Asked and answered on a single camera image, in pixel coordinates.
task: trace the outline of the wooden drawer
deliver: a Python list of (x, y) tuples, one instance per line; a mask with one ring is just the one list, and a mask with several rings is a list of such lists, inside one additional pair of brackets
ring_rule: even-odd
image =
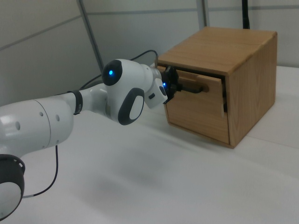
[(177, 70), (179, 83), (200, 93), (177, 92), (166, 106), (168, 122), (186, 130), (229, 144), (228, 114), (221, 79)]
[(277, 33), (205, 27), (159, 56), (179, 80), (204, 92), (177, 92), (169, 124), (234, 148), (275, 102)]

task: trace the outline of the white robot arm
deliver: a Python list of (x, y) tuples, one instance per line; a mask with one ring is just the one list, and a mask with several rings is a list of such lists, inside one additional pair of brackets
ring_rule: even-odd
[(113, 60), (102, 79), (89, 89), (0, 107), (0, 221), (23, 197), (25, 165), (20, 158), (66, 140), (73, 115), (89, 110), (128, 125), (138, 119), (144, 102), (152, 108), (168, 99), (161, 73), (144, 64)]

